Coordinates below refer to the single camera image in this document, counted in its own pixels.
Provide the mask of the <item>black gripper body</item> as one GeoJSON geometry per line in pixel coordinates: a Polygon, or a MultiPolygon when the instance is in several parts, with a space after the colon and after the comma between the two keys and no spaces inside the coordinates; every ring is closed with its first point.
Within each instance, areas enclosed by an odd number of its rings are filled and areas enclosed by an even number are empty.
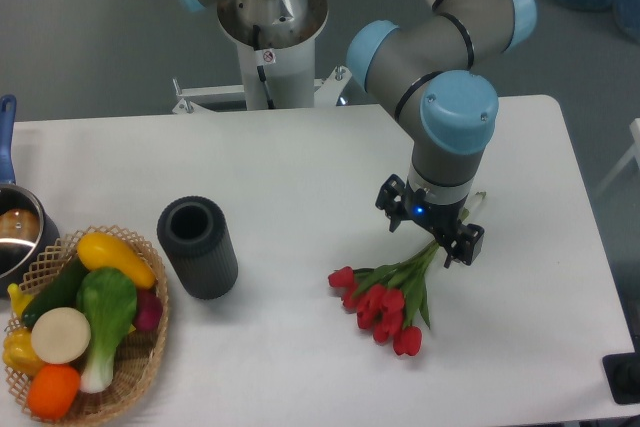
{"type": "Polygon", "coordinates": [[[467,197],[464,195],[455,202],[434,198],[429,191],[406,183],[400,194],[400,222],[412,221],[442,242],[469,237],[470,228],[460,220],[467,197]]]}

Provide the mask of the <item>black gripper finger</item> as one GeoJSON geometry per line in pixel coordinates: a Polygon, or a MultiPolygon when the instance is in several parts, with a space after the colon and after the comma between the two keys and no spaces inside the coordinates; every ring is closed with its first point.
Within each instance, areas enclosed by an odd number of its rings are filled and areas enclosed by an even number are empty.
{"type": "Polygon", "coordinates": [[[392,174],[379,189],[375,206],[385,213],[390,232],[394,232],[406,220],[404,194],[405,183],[396,174],[392,174]]]}
{"type": "Polygon", "coordinates": [[[452,232],[439,235],[438,244],[445,249],[443,266],[449,268],[452,263],[471,265],[481,252],[485,229],[477,224],[458,222],[452,232]]]}

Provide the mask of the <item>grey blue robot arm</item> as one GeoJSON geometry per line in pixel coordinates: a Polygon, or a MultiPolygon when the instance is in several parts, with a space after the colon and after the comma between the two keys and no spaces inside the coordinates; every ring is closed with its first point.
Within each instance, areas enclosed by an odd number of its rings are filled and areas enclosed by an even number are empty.
{"type": "MultiPolygon", "coordinates": [[[[391,177],[376,205],[392,227],[410,220],[429,232],[452,262],[472,263],[484,231],[465,224],[462,207],[492,138],[498,96],[474,75],[478,61],[505,52],[537,22],[534,0],[425,0],[432,17],[405,30],[389,21],[363,27],[346,66],[410,136],[406,178],[391,177]]],[[[315,95],[315,39],[327,0],[181,0],[192,11],[215,6],[237,48],[250,110],[310,107],[315,95]]]]}

